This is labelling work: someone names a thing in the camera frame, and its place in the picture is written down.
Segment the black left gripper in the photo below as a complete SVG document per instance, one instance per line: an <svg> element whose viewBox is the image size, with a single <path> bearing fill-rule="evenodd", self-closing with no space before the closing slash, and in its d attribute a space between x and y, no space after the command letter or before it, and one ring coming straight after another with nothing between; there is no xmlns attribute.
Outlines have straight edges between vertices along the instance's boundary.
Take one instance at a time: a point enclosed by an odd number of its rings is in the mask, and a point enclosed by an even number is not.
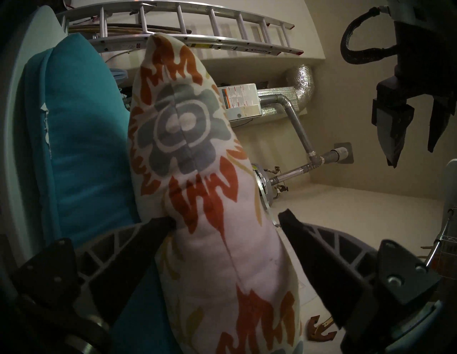
<svg viewBox="0 0 457 354"><path fill-rule="evenodd" d="M415 109L433 96L427 150L432 153L456 110L456 7L380 7L393 20L397 65L378 83L371 123L388 166L396 168Z"/></svg>

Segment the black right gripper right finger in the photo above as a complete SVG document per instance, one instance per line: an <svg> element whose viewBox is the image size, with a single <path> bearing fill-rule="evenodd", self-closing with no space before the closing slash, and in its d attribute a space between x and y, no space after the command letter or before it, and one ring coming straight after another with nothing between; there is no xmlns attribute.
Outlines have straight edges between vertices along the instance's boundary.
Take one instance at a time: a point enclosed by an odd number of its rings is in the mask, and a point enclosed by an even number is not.
<svg viewBox="0 0 457 354"><path fill-rule="evenodd" d="M309 283L337 326L368 328L379 310L372 284L378 251L347 233L303 223L289 209L278 218Z"/></svg>

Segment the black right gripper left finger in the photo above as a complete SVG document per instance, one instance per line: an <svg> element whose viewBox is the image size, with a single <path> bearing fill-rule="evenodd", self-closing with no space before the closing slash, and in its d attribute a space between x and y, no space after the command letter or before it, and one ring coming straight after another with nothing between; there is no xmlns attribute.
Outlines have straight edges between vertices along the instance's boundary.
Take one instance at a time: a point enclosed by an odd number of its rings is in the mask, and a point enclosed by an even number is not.
<svg viewBox="0 0 457 354"><path fill-rule="evenodd" d="M169 216L153 218L113 229L77 247L81 294L76 313L98 316L112 326L174 229L175 221Z"/></svg>

